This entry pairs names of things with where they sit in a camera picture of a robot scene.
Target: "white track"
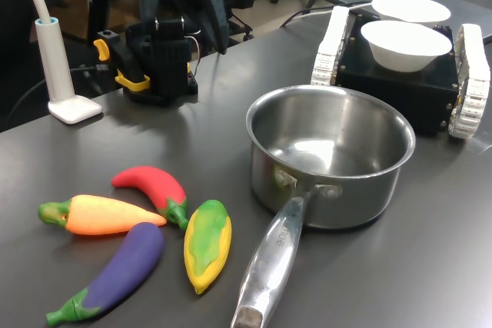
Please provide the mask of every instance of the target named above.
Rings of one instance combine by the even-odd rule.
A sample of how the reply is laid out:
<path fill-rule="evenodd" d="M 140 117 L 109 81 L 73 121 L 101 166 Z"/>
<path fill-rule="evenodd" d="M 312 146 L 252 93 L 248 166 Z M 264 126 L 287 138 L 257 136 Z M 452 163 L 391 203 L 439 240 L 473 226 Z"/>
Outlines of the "white track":
<path fill-rule="evenodd" d="M 454 54 L 459 95 L 451 113 L 449 133 L 468 139 L 477 132 L 490 86 L 490 69 L 480 26 L 465 24 L 460 27 Z"/>
<path fill-rule="evenodd" d="M 337 77 L 336 71 L 344 47 L 349 8 L 334 7 L 330 24 L 317 50 L 311 84 L 330 86 Z"/>

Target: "stainless steel saucepan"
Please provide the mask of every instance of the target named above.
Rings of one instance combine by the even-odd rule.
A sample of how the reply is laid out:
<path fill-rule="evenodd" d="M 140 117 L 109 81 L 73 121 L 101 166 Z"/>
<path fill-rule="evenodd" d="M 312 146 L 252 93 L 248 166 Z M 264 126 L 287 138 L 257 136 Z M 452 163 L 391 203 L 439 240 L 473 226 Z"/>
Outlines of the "stainless steel saucepan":
<path fill-rule="evenodd" d="M 415 134 L 390 105 L 344 88 L 301 85 L 256 100 L 246 116 L 251 186 L 278 212 L 249 263 L 231 328 L 264 328 L 291 271 L 303 224 L 371 222 L 390 201 Z"/>

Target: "white lamp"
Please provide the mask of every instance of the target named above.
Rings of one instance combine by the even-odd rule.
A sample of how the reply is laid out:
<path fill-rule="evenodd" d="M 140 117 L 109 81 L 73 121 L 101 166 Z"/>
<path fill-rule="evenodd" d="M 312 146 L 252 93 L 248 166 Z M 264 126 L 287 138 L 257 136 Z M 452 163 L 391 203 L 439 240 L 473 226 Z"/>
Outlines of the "white lamp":
<path fill-rule="evenodd" d="M 48 86 L 50 113 L 67 124 L 101 113 L 101 105 L 75 95 L 58 19 L 50 17 L 45 0 L 33 1 L 39 14 L 35 26 Z"/>

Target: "toy carrot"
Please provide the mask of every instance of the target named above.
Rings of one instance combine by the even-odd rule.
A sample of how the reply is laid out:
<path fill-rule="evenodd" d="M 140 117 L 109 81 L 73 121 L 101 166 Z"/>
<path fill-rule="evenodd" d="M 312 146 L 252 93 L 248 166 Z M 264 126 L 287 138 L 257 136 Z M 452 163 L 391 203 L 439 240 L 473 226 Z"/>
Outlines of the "toy carrot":
<path fill-rule="evenodd" d="M 160 259 L 164 239 L 150 223 L 134 226 L 106 268 L 60 310 L 46 314 L 49 326 L 103 314 L 122 301 L 149 275 Z"/>
<path fill-rule="evenodd" d="M 231 238 L 231 219 L 220 201 L 205 201 L 191 216 L 184 236 L 184 265 L 196 293 L 203 293 L 222 271 Z"/>
<path fill-rule="evenodd" d="M 168 172 L 155 167 L 133 167 L 117 174 L 111 184 L 115 187 L 138 188 L 147 194 L 159 214 L 186 230 L 186 194 Z"/>
<path fill-rule="evenodd" d="M 157 226 L 166 219 L 135 205 L 106 197 L 78 195 L 63 203 L 46 203 L 38 209 L 39 218 L 57 224 L 73 234 L 116 234 L 127 232 L 141 222 Z"/>

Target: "lamp base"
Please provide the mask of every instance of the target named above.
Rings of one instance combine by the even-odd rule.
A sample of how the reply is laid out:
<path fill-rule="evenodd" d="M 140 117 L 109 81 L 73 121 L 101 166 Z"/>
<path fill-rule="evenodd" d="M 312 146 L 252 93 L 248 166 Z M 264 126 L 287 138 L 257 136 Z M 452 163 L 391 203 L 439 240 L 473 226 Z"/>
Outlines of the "lamp base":
<path fill-rule="evenodd" d="M 48 109 L 54 117 L 66 124 L 75 124 L 102 113 L 101 105 L 79 95 L 60 101 L 50 101 Z"/>

